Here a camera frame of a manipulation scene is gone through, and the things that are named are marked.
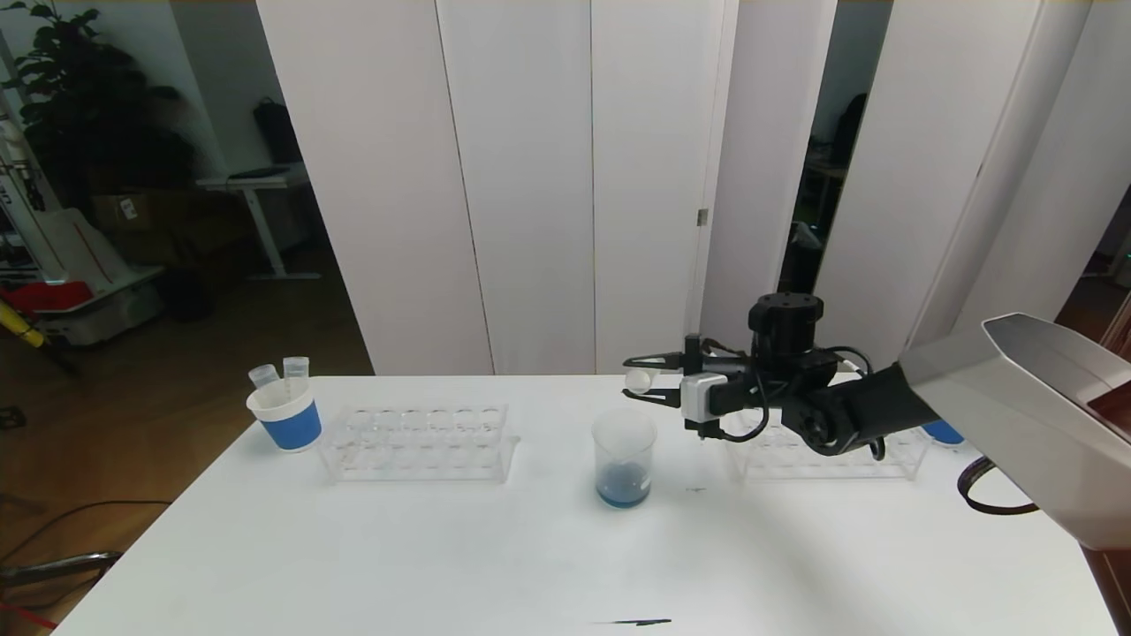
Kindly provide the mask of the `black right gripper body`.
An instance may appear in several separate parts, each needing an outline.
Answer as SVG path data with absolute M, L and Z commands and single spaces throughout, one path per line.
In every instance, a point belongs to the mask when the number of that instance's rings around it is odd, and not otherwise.
M 684 428 L 722 431 L 722 419 L 752 405 L 746 352 L 694 333 L 684 338 Z

